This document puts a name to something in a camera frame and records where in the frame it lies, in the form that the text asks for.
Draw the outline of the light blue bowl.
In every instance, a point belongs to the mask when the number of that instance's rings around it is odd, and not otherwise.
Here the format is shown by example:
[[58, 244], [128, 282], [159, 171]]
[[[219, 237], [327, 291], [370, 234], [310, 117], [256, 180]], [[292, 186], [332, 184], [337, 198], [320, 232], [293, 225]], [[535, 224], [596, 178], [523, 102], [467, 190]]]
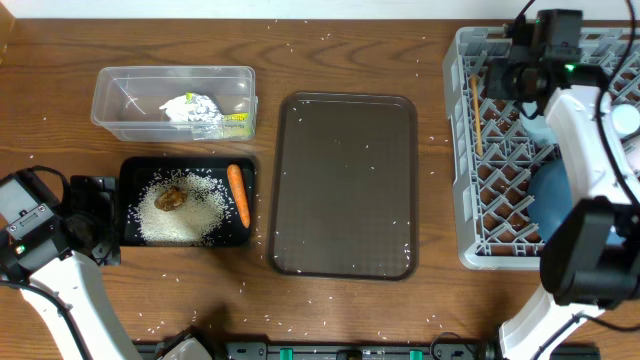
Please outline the light blue bowl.
[[533, 103], [523, 103], [520, 113], [521, 125], [529, 138], [538, 146], [555, 145], [557, 139], [552, 129], [546, 124], [545, 117], [538, 115], [534, 119], [529, 119], [526, 114], [533, 115], [537, 111], [537, 105]]

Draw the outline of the wooden chopstick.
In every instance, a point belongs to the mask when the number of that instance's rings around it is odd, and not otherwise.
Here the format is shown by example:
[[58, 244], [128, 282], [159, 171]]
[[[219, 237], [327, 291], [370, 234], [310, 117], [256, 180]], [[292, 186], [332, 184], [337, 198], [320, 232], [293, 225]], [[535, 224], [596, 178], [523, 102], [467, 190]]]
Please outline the wooden chopstick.
[[470, 77], [470, 88], [472, 91], [472, 104], [475, 117], [475, 132], [476, 132], [476, 153], [482, 157], [484, 155], [482, 133], [481, 133], [481, 120], [479, 112], [479, 92], [478, 92], [478, 77], [473, 74]]

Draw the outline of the light blue plastic cup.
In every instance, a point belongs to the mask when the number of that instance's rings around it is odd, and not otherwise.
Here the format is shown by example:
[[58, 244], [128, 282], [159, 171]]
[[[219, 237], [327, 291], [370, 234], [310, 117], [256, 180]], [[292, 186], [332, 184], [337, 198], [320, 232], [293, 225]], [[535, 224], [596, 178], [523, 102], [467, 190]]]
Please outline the light blue plastic cup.
[[640, 127], [639, 110], [633, 105], [621, 104], [612, 108], [611, 119], [614, 129], [620, 139], [624, 139]]

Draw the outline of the pink plastic cup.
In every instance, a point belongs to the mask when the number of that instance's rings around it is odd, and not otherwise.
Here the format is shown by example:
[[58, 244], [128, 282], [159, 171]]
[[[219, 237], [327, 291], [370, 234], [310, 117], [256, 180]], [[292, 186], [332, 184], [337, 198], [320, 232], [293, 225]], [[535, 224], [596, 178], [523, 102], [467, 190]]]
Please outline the pink plastic cup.
[[638, 176], [640, 171], [639, 140], [633, 139], [626, 141], [623, 144], [623, 150], [625, 152], [626, 160], [629, 164], [629, 167], [634, 172], [634, 174]]

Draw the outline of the brown food lump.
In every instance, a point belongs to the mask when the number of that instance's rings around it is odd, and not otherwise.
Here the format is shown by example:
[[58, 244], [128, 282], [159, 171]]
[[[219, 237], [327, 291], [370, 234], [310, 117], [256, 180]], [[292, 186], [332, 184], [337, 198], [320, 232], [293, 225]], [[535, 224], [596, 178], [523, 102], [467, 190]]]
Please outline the brown food lump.
[[154, 206], [164, 212], [171, 212], [183, 206], [187, 198], [188, 192], [186, 190], [172, 185], [155, 199]]

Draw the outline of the dark blue plate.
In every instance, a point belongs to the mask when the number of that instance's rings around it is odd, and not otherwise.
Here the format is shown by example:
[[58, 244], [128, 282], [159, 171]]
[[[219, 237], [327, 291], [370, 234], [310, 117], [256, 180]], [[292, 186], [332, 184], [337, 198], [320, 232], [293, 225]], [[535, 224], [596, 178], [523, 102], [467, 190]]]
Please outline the dark blue plate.
[[571, 212], [572, 198], [566, 169], [562, 160], [544, 164], [533, 175], [527, 194], [534, 201], [528, 206], [532, 223], [538, 225], [538, 235], [547, 242]]

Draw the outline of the pile of white rice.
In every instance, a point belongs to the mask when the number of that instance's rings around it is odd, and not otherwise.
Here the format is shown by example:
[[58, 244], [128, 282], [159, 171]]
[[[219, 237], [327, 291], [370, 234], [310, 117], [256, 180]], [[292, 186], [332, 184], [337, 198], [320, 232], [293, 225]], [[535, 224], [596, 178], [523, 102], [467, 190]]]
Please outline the pile of white rice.
[[[204, 169], [157, 169], [142, 183], [128, 206], [126, 236], [144, 245], [204, 246], [214, 231], [230, 222], [233, 201], [223, 180]], [[186, 203], [171, 212], [154, 206], [172, 185], [188, 192]]]

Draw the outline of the white napkin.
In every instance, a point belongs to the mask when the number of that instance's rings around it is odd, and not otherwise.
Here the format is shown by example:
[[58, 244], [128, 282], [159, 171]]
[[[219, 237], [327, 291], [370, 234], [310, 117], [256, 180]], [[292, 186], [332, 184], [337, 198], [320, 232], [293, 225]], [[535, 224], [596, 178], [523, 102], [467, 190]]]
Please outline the white napkin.
[[173, 98], [160, 106], [159, 109], [166, 115], [173, 127], [177, 129], [189, 128], [189, 116], [193, 105], [189, 102], [187, 95]]

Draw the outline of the foil wrapper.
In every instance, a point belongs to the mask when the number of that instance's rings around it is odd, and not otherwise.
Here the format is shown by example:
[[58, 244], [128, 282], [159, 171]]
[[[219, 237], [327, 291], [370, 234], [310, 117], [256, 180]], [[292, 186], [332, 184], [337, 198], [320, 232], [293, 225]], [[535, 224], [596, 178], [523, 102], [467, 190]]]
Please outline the foil wrapper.
[[216, 103], [206, 95], [186, 93], [187, 122], [195, 139], [210, 138], [224, 120]]

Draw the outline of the orange carrot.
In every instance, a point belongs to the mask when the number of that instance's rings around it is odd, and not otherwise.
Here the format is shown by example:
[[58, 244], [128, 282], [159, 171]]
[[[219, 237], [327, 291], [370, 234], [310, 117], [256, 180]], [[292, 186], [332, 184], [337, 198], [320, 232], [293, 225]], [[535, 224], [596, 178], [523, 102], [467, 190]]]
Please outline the orange carrot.
[[251, 216], [240, 167], [237, 164], [229, 165], [227, 168], [227, 177], [241, 222], [245, 228], [249, 228]]

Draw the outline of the yellow green snack packet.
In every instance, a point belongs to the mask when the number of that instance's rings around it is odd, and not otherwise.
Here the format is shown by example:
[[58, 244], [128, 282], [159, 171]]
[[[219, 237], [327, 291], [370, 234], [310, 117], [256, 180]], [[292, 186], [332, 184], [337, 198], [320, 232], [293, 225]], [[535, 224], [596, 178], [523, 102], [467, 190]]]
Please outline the yellow green snack packet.
[[249, 113], [224, 115], [221, 132], [223, 139], [250, 139], [254, 136], [253, 120]]

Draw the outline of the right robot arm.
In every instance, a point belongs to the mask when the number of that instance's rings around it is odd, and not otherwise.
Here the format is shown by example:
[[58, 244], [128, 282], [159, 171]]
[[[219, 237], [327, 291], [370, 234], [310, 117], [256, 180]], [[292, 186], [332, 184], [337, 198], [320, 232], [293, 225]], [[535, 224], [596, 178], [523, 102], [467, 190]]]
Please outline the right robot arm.
[[516, 316], [480, 345], [478, 359], [548, 359], [586, 322], [639, 297], [639, 180], [611, 114], [616, 74], [583, 64], [579, 10], [549, 9], [505, 25], [507, 58], [486, 73], [492, 99], [534, 102], [561, 150], [572, 209], [546, 242], [541, 284]]

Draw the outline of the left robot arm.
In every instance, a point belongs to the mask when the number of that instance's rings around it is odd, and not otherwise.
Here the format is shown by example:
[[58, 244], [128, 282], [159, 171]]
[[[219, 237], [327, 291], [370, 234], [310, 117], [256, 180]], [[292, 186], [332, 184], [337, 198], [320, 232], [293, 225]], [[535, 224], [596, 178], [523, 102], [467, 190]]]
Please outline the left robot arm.
[[117, 182], [109, 177], [61, 180], [56, 196], [43, 167], [1, 181], [1, 283], [37, 311], [66, 359], [212, 359], [195, 329], [159, 343], [129, 338], [106, 293], [101, 269], [121, 261]]

